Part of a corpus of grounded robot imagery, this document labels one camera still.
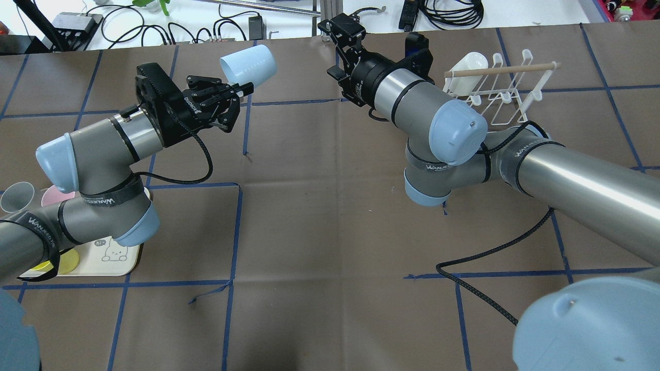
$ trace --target blue painter's tape grid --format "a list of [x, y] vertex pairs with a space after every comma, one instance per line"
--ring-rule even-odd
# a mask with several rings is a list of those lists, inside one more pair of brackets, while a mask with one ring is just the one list
[[605, 88], [605, 91], [607, 92], [607, 97], [609, 98], [610, 103], [612, 104], [612, 109], [614, 110], [614, 114], [616, 115], [616, 119], [619, 122], [619, 126], [621, 126], [621, 130], [623, 131], [623, 134], [626, 137], [626, 141], [628, 142], [628, 146], [630, 147], [632, 155], [635, 158], [635, 162], [637, 162], [637, 166], [640, 167], [640, 169], [641, 169], [640, 171], [644, 172], [644, 167], [642, 165], [642, 160], [640, 160], [640, 156], [637, 154], [637, 150], [635, 149], [635, 146], [632, 144], [632, 139], [630, 138], [630, 134], [628, 134], [628, 130], [626, 129], [626, 125], [623, 122], [623, 119], [621, 118], [621, 114], [620, 114], [618, 108], [616, 107], [616, 102], [614, 101], [614, 96], [612, 95], [612, 91], [610, 89], [610, 86], [607, 84], [605, 74], [603, 73], [603, 70], [601, 69], [600, 63], [598, 63], [598, 59], [596, 58], [596, 54], [593, 52], [593, 48], [591, 47], [591, 42], [589, 42], [589, 36], [587, 35], [587, 31], [584, 28], [584, 24], [580, 23], [579, 27], [580, 27], [580, 30], [582, 31], [582, 36], [584, 38], [584, 42], [587, 44], [587, 49], [589, 50], [589, 55], [591, 56], [593, 64], [596, 67], [596, 70], [598, 71], [598, 76], [600, 76], [601, 81], [603, 82], [603, 86]]
[[562, 262], [564, 263], [564, 270], [566, 271], [566, 278], [568, 279], [568, 283], [571, 284], [573, 283], [573, 274], [571, 273], [571, 267], [568, 264], [568, 257], [566, 256], [566, 252], [564, 250], [564, 240], [562, 239], [562, 233], [559, 231], [559, 224], [557, 223], [557, 218], [555, 214], [553, 213], [550, 218], [552, 219], [552, 226], [554, 227], [554, 235], [557, 238], [557, 245], [559, 246], [559, 253], [562, 256]]
[[[499, 27], [495, 28], [495, 33], [497, 33], [497, 39], [500, 41], [500, 47], [502, 49], [502, 56], [504, 57], [504, 63], [506, 63], [507, 66], [510, 66], [511, 61], [509, 60], [509, 53], [507, 53], [507, 51], [506, 51], [506, 46], [504, 45], [504, 39], [502, 38], [502, 33], [500, 32]], [[513, 82], [513, 85], [515, 86], [515, 81], [513, 79], [513, 73], [510, 73], [509, 77], [511, 78], [511, 81]]]
[[232, 254], [232, 270], [230, 274], [229, 293], [227, 298], [227, 311], [224, 319], [224, 341], [222, 344], [222, 371], [227, 370], [229, 357], [229, 334], [232, 324], [232, 308], [234, 304], [234, 279], [236, 278], [236, 264], [238, 261], [238, 242], [241, 229], [241, 216], [243, 213], [243, 189], [238, 188], [238, 202], [236, 203], [236, 222], [234, 224], [234, 251]]
[[117, 351], [117, 342], [119, 341], [119, 330], [121, 329], [121, 320], [123, 319], [123, 310], [126, 305], [126, 294], [128, 293], [128, 283], [131, 281], [131, 274], [127, 274], [124, 280], [123, 290], [121, 292], [121, 301], [119, 302], [119, 312], [117, 313], [117, 323], [112, 337], [112, 346], [110, 347], [110, 358], [108, 359], [108, 371], [112, 371], [115, 363], [115, 352]]
[[25, 55], [25, 58], [23, 59], [23, 64], [20, 65], [20, 69], [18, 70], [18, 74], [16, 75], [16, 80], [14, 80], [14, 84], [11, 86], [11, 90], [9, 91], [9, 95], [7, 96], [7, 100], [5, 101], [5, 105], [2, 107], [2, 111], [0, 111], [0, 120], [5, 117], [5, 114], [7, 113], [7, 108], [9, 108], [9, 102], [11, 102], [11, 98], [14, 96], [14, 93], [16, 92], [16, 88], [18, 87], [18, 82], [20, 81], [20, 77], [23, 75], [23, 71], [25, 71], [25, 65], [28, 64], [28, 59], [30, 59], [30, 55]]
[[82, 100], [81, 110], [78, 112], [78, 119], [76, 120], [76, 125], [74, 126], [73, 130], [78, 130], [78, 128], [81, 125], [81, 120], [84, 114], [84, 108], [87, 105], [87, 101], [89, 100], [89, 95], [92, 92], [92, 86], [94, 86], [94, 80], [96, 79], [98, 66], [101, 64], [102, 57], [103, 57], [103, 50], [100, 50], [98, 52], [98, 57], [96, 58], [96, 64], [94, 65], [94, 71], [92, 72], [92, 77], [89, 80], [89, 85], [87, 85], [87, 91], [85, 92], [84, 99]]
[[463, 312], [463, 298], [461, 297], [461, 287], [458, 284], [456, 284], [456, 305], [458, 307], [458, 322], [461, 326], [461, 338], [463, 339], [465, 369], [467, 371], [472, 371], [472, 361], [470, 361], [470, 346], [467, 342], [467, 328], [465, 327], [465, 313]]
[[249, 115], [251, 111], [252, 111], [252, 94], [250, 94], [247, 98], [246, 127], [243, 133], [243, 156], [248, 155]]

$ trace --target metal rod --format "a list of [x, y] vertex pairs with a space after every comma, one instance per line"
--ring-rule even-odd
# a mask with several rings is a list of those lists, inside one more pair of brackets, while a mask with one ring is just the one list
[[522, 65], [522, 66], [507, 66], [495, 68], [480, 68], [480, 69], [467, 69], [462, 71], [447, 71], [445, 78], [450, 77], [467, 77], [467, 76], [483, 76], [483, 75], [497, 75], [498, 73], [518, 73], [518, 72], [531, 72], [531, 71], [546, 71], [549, 69], [562, 68], [561, 63], [543, 63], [539, 65]]
[[259, 9], [260, 11], [273, 11], [280, 13], [289, 13], [295, 15], [304, 15], [307, 17], [320, 17], [321, 12], [307, 11], [305, 9], [296, 9], [296, 8], [287, 8], [279, 7], [276, 5], [266, 5], [266, 4], [256, 4], [250, 3], [249, 1], [240, 1], [240, 0], [197, 0], [204, 1], [205, 3], [216, 3], [223, 5], [231, 5], [233, 7], [244, 7], [250, 9]]
[[520, 186], [653, 265], [660, 265], [660, 180], [558, 145], [533, 149]]

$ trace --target white table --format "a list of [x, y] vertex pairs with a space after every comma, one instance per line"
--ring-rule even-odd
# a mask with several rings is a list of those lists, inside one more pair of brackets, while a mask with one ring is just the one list
[[[266, 3], [270, 5], [281, 5], [283, 7], [296, 7], [301, 9], [312, 9], [314, 0], [300, 1], [275, 1]], [[532, 26], [534, 24], [571, 24], [602, 22], [603, 18], [597, 10], [596, 2], [600, 0], [483, 0], [485, 18], [480, 28], [488, 27], [511, 27]], [[452, 3], [452, 0], [440, 0], [439, 4]], [[113, 4], [128, 5], [130, 0], [113, 0]], [[397, 27], [403, 0], [359, 0], [344, 1], [344, 13], [349, 14], [362, 7], [387, 6], [386, 12], [377, 15], [375, 12], [362, 13], [362, 24], [368, 32], [386, 33], [402, 32]], [[92, 0], [37, 0], [37, 5], [45, 16], [53, 20], [60, 12], [83, 12], [85, 7], [91, 9], [96, 6]], [[211, 28], [213, 22], [219, 19], [218, 6], [212, 3], [192, 0], [172, 0], [168, 5], [170, 17], [165, 17], [161, 12], [150, 13], [146, 9], [140, 9], [147, 24], [160, 24], [167, 27], [168, 22], [176, 22], [188, 28], [193, 34], [202, 27]], [[107, 14], [114, 7], [96, 9], [93, 13]], [[233, 15], [247, 9], [240, 7], [222, 6], [223, 15]], [[266, 22], [267, 32], [277, 31], [272, 38], [301, 38], [312, 35], [312, 19], [310, 17], [290, 15], [273, 11], [261, 11]], [[248, 33], [248, 16], [234, 18], [234, 20]], [[31, 35], [40, 38], [43, 34], [25, 16], [27, 29]], [[15, 4], [11, 0], [0, 0], [0, 21], [4, 22], [15, 34], [25, 34], [23, 24], [18, 17]], [[106, 24], [106, 35], [110, 39], [116, 39], [124, 32], [141, 23], [140, 18], [130, 10], [122, 10], [114, 13]], [[434, 30], [435, 28], [428, 20], [420, 15], [415, 30]], [[190, 37], [178, 27], [173, 26], [174, 37], [179, 41], [189, 41]], [[206, 33], [202, 33], [202, 39], [206, 39]], [[222, 27], [223, 38], [235, 38], [241, 40], [241, 34], [235, 27], [225, 25]], [[140, 46], [140, 37], [126, 43], [117, 44], [115, 48], [130, 48]], [[149, 30], [145, 36], [146, 46], [162, 44], [157, 32]], [[89, 49], [105, 49], [110, 45], [105, 41], [100, 32], [97, 32]]]

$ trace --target black cable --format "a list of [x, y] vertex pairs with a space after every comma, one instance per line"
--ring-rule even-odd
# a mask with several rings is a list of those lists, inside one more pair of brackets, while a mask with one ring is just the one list
[[479, 150], [479, 151], [477, 151], [477, 154], [493, 154], [493, 153], [499, 151], [500, 149], [504, 148], [504, 146], [506, 146], [511, 141], [513, 141], [513, 138], [515, 138], [518, 134], [520, 134], [528, 125], [536, 128], [536, 130], [538, 130], [544, 138], [546, 138], [546, 139], [548, 138], [548, 135], [545, 133], [543, 128], [541, 126], [539, 126], [539, 124], [535, 123], [534, 121], [527, 120], [522, 125], [520, 125], [511, 135], [509, 135], [509, 137], [504, 139], [503, 142], [501, 142], [500, 144], [496, 145], [495, 147], [493, 147], [491, 149]]
[[192, 131], [192, 129], [190, 129], [190, 127], [188, 127], [188, 125], [186, 125], [183, 121], [177, 119], [177, 123], [179, 124], [179, 126], [184, 128], [188, 132], [188, 134], [190, 134], [197, 141], [199, 147], [202, 148], [202, 151], [204, 152], [204, 156], [207, 159], [207, 164], [209, 165], [209, 171], [207, 172], [207, 174], [197, 180], [172, 179], [150, 172], [136, 172], [135, 173], [136, 175], [150, 176], [152, 178], [162, 180], [163, 182], [174, 183], [174, 184], [200, 184], [201, 182], [205, 182], [211, 177], [211, 174], [213, 174], [213, 160], [211, 159], [211, 155], [209, 154], [209, 150], [207, 149], [206, 145], [204, 145], [204, 142], [202, 142], [201, 138], [197, 136], [197, 134], [194, 131]]
[[220, 36], [220, 28], [222, 27], [222, 25], [223, 25], [223, 24], [227, 24], [227, 23], [229, 23], [229, 24], [233, 24], [234, 26], [236, 26], [236, 28], [238, 28], [238, 30], [241, 32], [241, 35], [243, 35], [243, 41], [247, 41], [247, 40], [248, 40], [248, 38], [247, 38], [247, 36], [246, 36], [246, 33], [243, 32], [243, 28], [241, 28], [241, 26], [239, 26], [238, 23], [234, 22], [234, 21], [231, 20], [231, 19], [225, 19], [225, 20], [223, 20], [222, 22], [220, 22], [220, 24], [218, 25], [218, 36]]
[[468, 6], [452, 10], [437, 9], [437, 1], [433, 0], [432, 7], [429, 7], [429, 0], [419, 0], [418, 8], [429, 22], [439, 30], [447, 30], [443, 26], [470, 26], [469, 28], [476, 28], [484, 20], [484, 5], [481, 0], [454, 0]]
[[159, 25], [159, 24], [152, 24], [152, 26], [161, 29], [161, 31], [163, 31], [163, 34], [165, 34], [165, 39], [167, 39], [167, 42], [168, 42], [170, 45], [173, 44], [172, 39], [170, 39], [170, 35], [168, 35], [167, 30], [166, 30], [163, 26], [161, 26], [161, 25]]
[[526, 239], [527, 237], [530, 237], [534, 232], [539, 230], [539, 228], [546, 221], [548, 221], [548, 219], [552, 216], [553, 213], [554, 213], [554, 209], [551, 207], [548, 210], [548, 212], [545, 213], [543, 218], [541, 218], [541, 220], [539, 220], [539, 222], [537, 224], [535, 224], [532, 228], [530, 228], [528, 231], [521, 234], [517, 238], [514, 238], [513, 240], [511, 240], [511, 241], [509, 241], [509, 242], [507, 242], [503, 245], [499, 245], [498, 247], [496, 247], [494, 249], [490, 249], [486, 252], [478, 253], [476, 255], [472, 255], [472, 256], [469, 256], [469, 257], [464, 257], [462, 259], [456, 259], [456, 260], [446, 261], [444, 263], [438, 263], [436, 265], [436, 271], [439, 274], [443, 275], [444, 277], [449, 278], [450, 280], [454, 281], [455, 283], [457, 283], [457, 284], [461, 285], [462, 287], [466, 288], [469, 292], [472, 292], [474, 295], [478, 296], [481, 300], [488, 303], [491, 307], [495, 308], [495, 310], [497, 310], [504, 317], [506, 317], [507, 320], [511, 321], [511, 323], [513, 325], [518, 325], [518, 320], [512, 314], [510, 314], [506, 309], [504, 309], [501, 305], [499, 305], [495, 300], [491, 299], [490, 297], [485, 295], [483, 292], [479, 291], [474, 286], [472, 286], [469, 283], [463, 281], [462, 279], [456, 277], [455, 275], [453, 275], [453, 274], [451, 274], [447, 271], [444, 271], [442, 268], [449, 267], [450, 265], [462, 264], [462, 263], [466, 263], [468, 261], [480, 259], [484, 256], [488, 256], [490, 254], [502, 251], [502, 250], [504, 250], [504, 249], [506, 249], [510, 246], [513, 246], [513, 245], [517, 244], [518, 242]]
[[131, 32], [133, 32], [133, 31], [135, 31], [135, 30], [141, 30], [141, 29], [144, 28], [144, 27], [149, 27], [149, 26], [146, 25], [146, 24], [141, 24], [140, 26], [135, 26], [135, 27], [131, 28], [130, 30], [126, 31], [126, 32], [125, 32], [123, 35], [121, 35], [117, 40], [113, 41], [112, 44], [110, 44], [110, 46], [108, 46], [108, 49], [112, 49], [113, 46], [115, 46], [115, 45], [117, 45], [117, 44], [119, 44], [119, 43], [121, 43], [121, 42], [125, 42], [125, 41], [127, 41], [127, 40], [122, 40], [122, 39], [123, 39], [124, 37], [126, 37], [126, 35], [130, 34]]
[[359, 8], [358, 10], [354, 11], [353, 13], [350, 14], [350, 17], [359, 17], [360, 13], [366, 12], [366, 11], [377, 11], [380, 13], [381, 8], [375, 8], [375, 7], [366, 7], [366, 8]]
[[183, 27], [182, 25], [180, 25], [178, 23], [175, 23], [175, 22], [169, 22], [167, 24], [167, 29], [170, 31], [170, 37], [172, 38], [172, 43], [174, 43], [174, 45], [176, 45], [176, 41], [174, 40], [174, 34], [172, 33], [172, 26], [177, 26], [177, 27], [183, 29], [184, 31], [186, 31], [190, 35], [191, 42], [195, 42], [195, 37], [194, 37], [193, 33], [190, 32], [186, 27]]
[[212, 38], [212, 36], [211, 36], [211, 31], [209, 31], [209, 29], [206, 28], [206, 27], [202, 27], [202, 28], [199, 29], [199, 31], [197, 31], [197, 36], [195, 37], [196, 42], [199, 42], [199, 41], [204, 42], [204, 40], [202, 40], [202, 39], [199, 38], [199, 34], [202, 33], [202, 31], [206, 31], [207, 34], [209, 34], [209, 37]]
[[238, 14], [235, 14], [235, 15], [230, 15], [229, 17], [225, 17], [224, 15], [222, 15], [222, 14], [220, 13], [220, 6], [221, 6], [221, 5], [222, 5], [222, 4], [218, 4], [218, 16], [220, 16], [220, 18], [231, 19], [231, 18], [234, 18], [234, 17], [238, 17], [238, 16], [240, 16], [240, 15], [248, 14], [248, 13], [254, 13], [254, 14], [256, 14], [257, 16], [261, 17], [261, 13], [259, 13], [259, 12], [257, 12], [257, 11], [246, 11], [246, 12], [238, 13]]
[[167, 45], [167, 41], [165, 40], [165, 36], [163, 33], [156, 27], [155, 24], [148, 24], [144, 30], [142, 30], [142, 38], [140, 39], [140, 45], [145, 46], [145, 34], [147, 33], [147, 30], [149, 28], [152, 28], [158, 32], [160, 35], [160, 38], [163, 40], [163, 45]]
[[[103, 37], [103, 39], [105, 39], [105, 41], [111, 42], [112, 46], [114, 46], [115, 44], [118, 44], [118, 43], [128, 42], [128, 41], [136, 38], [137, 36], [140, 36], [140, 33], [141, 33], [140, 29], [147, 25], [146, 22], [145, 22], [145, 16], [143, 16], [142, 13], [140, 13], [135, 8], [134, 5], [114, 5], [114, 4], [99, 5], [99, 6], [93, 7], [90, 10], [88, 10], [87, 13], [85, 13], [85, 15], [89, 15], [89, 13], [91, 11], [93, 11], [94, 9], [99, 9], [99, 8], [104, 8], [104, 7], [116, 7], [117, 8], [117, 9], [111, 10], [108, 14], [106, 14], [106, 16], [103, 18], [103, 21], [101, 21], [101, 25], [99, 25], [99, 28], [101, 29], [101, 36]], [[119, 38], [116, 38], [115, 40], [111, 40], [106, 36], [106, 29], [105, 29], [106, 21], [108, 20], [110, 15], [112, 15], [112, 13], [118, 12], [118, 11], [123, 10], [123, 9], [131, 9], [132, 11], [136, 12], [140, 16], [140, 19], [142, 19], [142, 24], [137, 28], [132, 28], [132, 30], [138, 30], [138, 32], [135, 35], [131, 36], [130, 38], [128, 38], [126, 40], [122, 40], [122, 38], [127, 35], [127, 34], [124, 34], [124, 35], [120, 36]]]
[[372, 118], [372, 119], [374, 119], [374, 120], [376, 120], [376, 121], [380, 121], [380, 122], [388, 122], [388, 121], [389, 121], [388, 119], [385, 119], [385, 118], [379, 118], [378, 116], [374, 115], [374, 111], [375, 111], [375, 110], [376, 110], [376, 109], [373, 108], [373, 107], [369, 109], [369, 114], [368, 114], [368, 115], [369, 115], [370, 118]]
[[25, 34], [29, 36], [30, 33], [28, 31], [28, 27], [25, 25], [25, 21], [23, 20], [23, 15], [20, 13], [20, 9], [18, 8], [18, 5], [16, 6], [16, 13], [18, 13], [18, 16], [20, 17], [20, 21], [21, 23], [23, 23], [23, 28], [25, 28]]

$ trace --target black box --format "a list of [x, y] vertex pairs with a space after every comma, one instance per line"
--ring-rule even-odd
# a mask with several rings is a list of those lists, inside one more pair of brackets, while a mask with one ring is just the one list
[[263, 40], [266, 38], [266, 26], [260, 15], [247, 19], [250, 40]]
[[0, 35], [0, 55], [49, 53], [36, 36]]

